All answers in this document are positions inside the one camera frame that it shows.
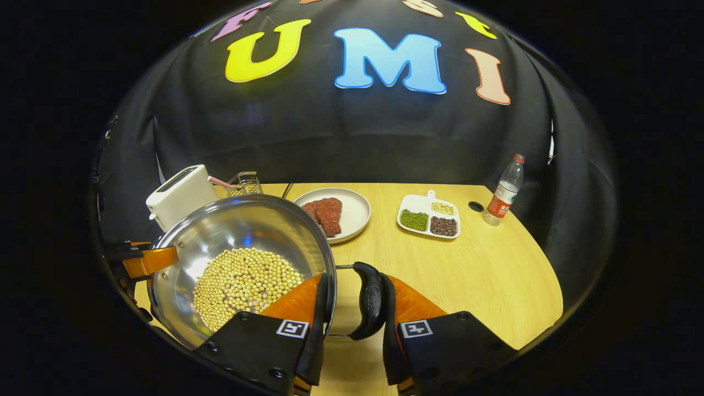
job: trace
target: stainless steel pot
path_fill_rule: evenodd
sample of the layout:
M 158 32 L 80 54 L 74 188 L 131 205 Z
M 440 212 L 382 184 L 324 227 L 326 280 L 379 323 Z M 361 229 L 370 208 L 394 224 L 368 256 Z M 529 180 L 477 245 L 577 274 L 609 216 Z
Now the stainless steel pot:
M 324 335 L 328 334 L 337 298 L 336 267 L 320 226 L 293 202 L 263 194 L 221 199 L 175 224 L 154 248 L 169 246 L 176 246 L 179 261 L 154 273 L 147 289 L 157 319 L 189 349 L 196 349 L 214 334 L 194 306 L 192 292 L 196 277 L 203 274 L 208 261 L 224 250 L 241 247 L 280 254 L 306 279 L 327 273 L 323 318 Z M 358 340 L 376 333 L 384 318 L 378 302 L 375 310 L 370 309 L 379 294 L 375 282 L 370 283 L 370 273 L 378 272 L 363 263 L 356 263 L 354 269 L 363 280 L 360 294 L 363 322 L 349 336 Z

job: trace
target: black pot handle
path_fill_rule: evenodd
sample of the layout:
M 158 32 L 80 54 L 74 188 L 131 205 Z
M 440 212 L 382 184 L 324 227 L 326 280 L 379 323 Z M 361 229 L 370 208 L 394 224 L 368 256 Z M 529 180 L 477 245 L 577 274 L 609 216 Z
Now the black pot handle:
M 357 261 L 352 266 L 337 266 L 337 269 L 348 268 L 354 269 L 362 279 L 362 288 L 359 292 L 359 310 L 362 314 L 362 321 L 352 333 L 331 335 L 333 337 L 350 337 L 356 341 L 374 335 L 386 321 L 384 283 L 381 273 L 367 263 Z

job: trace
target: yellow letter u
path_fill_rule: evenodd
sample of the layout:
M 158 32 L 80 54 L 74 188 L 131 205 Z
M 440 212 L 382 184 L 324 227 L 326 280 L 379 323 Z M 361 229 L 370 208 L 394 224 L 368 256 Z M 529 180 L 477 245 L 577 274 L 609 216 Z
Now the yellow letter u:
M 277 26 L 274 31 L 281 33 L 279 47 L 276 54 L 266 61 L 252 62 L 254 44 L 264 35 L 263 32 L 254 33 L 230 44 L 227 48 L 230 55 L 225 64 L 225 77 L 232 82 L 246 82 L 283 68 L 296 56 L 298 43 L 301 41 L 301 31 L 303 26 L 309 23 L 310 19 L 300 19 Z

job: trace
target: white divided tray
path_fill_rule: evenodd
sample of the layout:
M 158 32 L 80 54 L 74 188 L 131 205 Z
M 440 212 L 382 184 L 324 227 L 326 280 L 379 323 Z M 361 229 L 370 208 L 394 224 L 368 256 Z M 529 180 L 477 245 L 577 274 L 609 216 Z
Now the white divided tray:
M 447 214 L 442 214 L 442 213 L 438 213 L 436 211 L 433 211 L 433 209 L 432 209 L 433 202 L 439 202 L 441 204 L 452 206 L 452 209 L 454 209 L 454 211 L 455 211 L 455 215 L 450 216 Z M 428 224 L 427 224 L 425 231 L 414 230 L 412 228 L 408 228 L 405 225 L 401 224 L 401 212 L 404 209 L 407 209 L 413 213 L 425 213 L 428 215 Z M 398 208 L 398 215 L 396 216 L 396 222 L 404 230 L 409 230 L 414 233 L 430 235 L 432 237 L 437 237 L 437 238 L 454 239 L 460 235 L 459 213 L 460 212 L 457 210 L 457 207 L 452 202 L 447 202 L 447 201 L 443 201 L 442 199 L 437 199 L 437 198 L 435 198 L 435 190 L 428 190 L 427 196 L 416 195 L 416 194 L 406 195 L 403 198 L 403 201 L 401 201 L 401 206 Z M 433 218 L 433 216 L 438 217 L 438 218 L 454 219 L 455 222 L 457 222 L 457 233 L 451 237 L 446 237 L 445 235 L 437 235 L 437 234 L 431 233 L 430 232 L 430 220 Z

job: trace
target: pink letter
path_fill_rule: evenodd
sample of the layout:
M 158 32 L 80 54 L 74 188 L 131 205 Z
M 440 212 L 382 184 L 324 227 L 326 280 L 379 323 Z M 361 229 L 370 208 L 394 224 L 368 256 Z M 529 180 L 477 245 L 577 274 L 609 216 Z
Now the pink letter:
M 244 22 L 245 20 L 250 20 L 254 18 L 255 15 L 257 15 L 257 11 L 259 11 L 260 8 L 265 8 L 271 5 L 271 1 L 267 1 L 264 4 L 259 4 L 258 6 L 252 8 L 251 10 L 244 11 L 241 14 L 237 14 L 233 16 L 232 18 L 227 20 L 227 23 L 225 23 L 225 26 L 222 27 L 222 30 L 220 33 L 218 33 L 211 42 L 214 42 L 215 40 L 221 38 L 224 35 L 228 35 L 229 33 L 234 32 L 235 30 L 239 29 L 242 27 L 240 25 L 240 22 Z
M 465 51 L 474 58 L 479 69 L 479 87 L 477 95 L 480 98 L 498 104 L 509 104 L 511 98 L 503 91 L 503 82 L 498 66 L 501 65 L 495 56 L 477 49 L 466 48 Z

